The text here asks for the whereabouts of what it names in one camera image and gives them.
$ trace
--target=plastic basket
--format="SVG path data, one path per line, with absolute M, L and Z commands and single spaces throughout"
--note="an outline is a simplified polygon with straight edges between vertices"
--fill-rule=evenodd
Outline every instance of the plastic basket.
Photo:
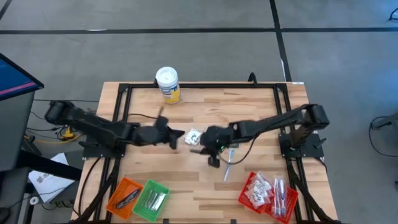
M 153 190 L 154 192 L 157 193 L 164 193 L 166 194 L 165 198 L 163 199 L 162 204 L 160 205 L 159 209 L 157 211 L 152 211 L 146 208 L 144 205 L 147 202 L 149 196 L 150 196 L 150 190 Z M 142 191 L 136 205 L 132 209 L 132 211 L 141 216 L 142 218 L 145 218 L 146 220 L 150 222 L 156 221 L 157 217 L 160 214 L 160 211 L 162 210 L 162 207 L 164 205 L 164 202 L 167 199 L 167 196 L 169 196 L 169 189 L 167 187 L 164 187 L 161 184 L 158 184 L 157 182 L 153 180 L 148 180 L 147 183 L 145 184 L 144 190 Z
M 244 192 L 246 191 L 247 185 L 249 185 L 249 183 L 250 183 L 250 178 L 252 176 L 254 176 L 255 174 L 256 174 L 255 172 L 251 172 L 249 174 L 249 177 L 241 191 L 241 194 L 239 195 L 238 202 L 243 204 L 247 208 L 250 208 L 251 210 L 255 211 L 258 214 L 267 213 L 268 215 L 275 218 L 276 220 L 278 220 L 282 223 L 288 224 L 290 219 L 292 218 L 293 210 L 297 203 L 299 193 L 297 191 L 291 189 L 290 187 L 286 187 L 286 189 L 287 189 L 286 190 L 286 200 L 285 200 L 286 215 L 283 217 L 275 217 L 272 214 L 272 205 L 273 205 L 272 202 L 274 201 L 274 196 L 270 197 L 271 203 L 262 205 L 262 206 L 258 207 L 257 209 L 255 209 L 253 207 L 252 203 L 250 202 L 250 200 L 248 199 L 248 197 L 244 194 Z
M 112 197 L 109 200 L 106 209 L 121 218 L 128 219 L 131 215 L 132 208 L 137 202 L 137 199 L 134 199 L 131 203 L 127 204 L 122 209 L 117 209 L 116 204 L 121 200 L 123 200 L 125 197 L 127 197 L 131 192 L 135 191 L 136 189 L 140 189 L 141 190 L 140 194 L 141 194 L 143 186 L 123 177 L 122 181 L 120 181 L 118 187 L 112 194 Z

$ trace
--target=red basket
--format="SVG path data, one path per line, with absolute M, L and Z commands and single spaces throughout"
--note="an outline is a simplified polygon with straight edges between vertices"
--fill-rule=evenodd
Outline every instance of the red basket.
M 274 201 L 274 196 L 270 197 L 271 203 L 265 204 L 263 206 L 258 207 L 257 209 L 255 209 L 253 207 L 253 205 L 251 204 L 251 202 L 249 201 L 249 199 L 246 197 L 246 195 L 244 194 L 245 190 L 246 190 L 246 186 L 249 184 L 250 182 L 250 178 L 252 176 L 254 176 L 256 173 L 251 172 L 249 174 L 249 177 L 246 181 L 246 184 L 244 185 L 244 188 L 242 189 L 242 192 L 239 196 L 238 202 L 245 205 L 246 207 L 250 208 L 251 210 L 257 212 L 258 214 L 261 214 L 262 212 L 267 213 L 268 215 L 272 216 L 273 218 L 275 218 L 276 220 L 281 221 L 282 223 L 288 224 L 290 219 L 292 218 L 292 214 L 293 214 L 293 210 L 294 207 L 297 203 L 297 199 L 299 197 L 299 193 L 293 189 L 291 189 L 290 187 L 286 187 L 286 200 L 285 200 L 285 206 L 286 206 L 286 215 L 283 217 L 275 217 L 272 214 L 272 206 L 273 206 L 273 201 Z

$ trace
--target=white lid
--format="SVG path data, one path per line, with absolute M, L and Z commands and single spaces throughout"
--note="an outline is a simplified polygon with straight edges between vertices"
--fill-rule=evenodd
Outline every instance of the white lid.
M 178 82 L 177 71 L 172 67 L 163 67 L 157 71 L 156 81 L 161 86 L 172 86 Z

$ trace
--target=yellow cable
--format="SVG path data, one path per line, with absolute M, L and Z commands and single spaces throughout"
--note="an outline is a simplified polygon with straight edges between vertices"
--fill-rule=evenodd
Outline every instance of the yellow cable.
M 44 144 L 66 144 L 68 142 L 72 142 L 78 138 L 80 138 L 81 134 L 78 134 L 76 137 L 74 137 L 73 139 L 69 139 L 66 141 L 62 141 L 62 142 L 52 142 L 52 141 L 45 141 L 45 140 L 35 140 L 35 142 L 40 142 L 40 143 L 44 143 Z

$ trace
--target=yellow label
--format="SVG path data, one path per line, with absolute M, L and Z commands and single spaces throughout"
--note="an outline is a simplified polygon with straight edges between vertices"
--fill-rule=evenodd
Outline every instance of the yellow label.
M 166 103 L 176 103 L 180 100 L 180 85 L 176 84 L 172 88 L 162 88 L 160 86 L 160 91 L 162 92 Z

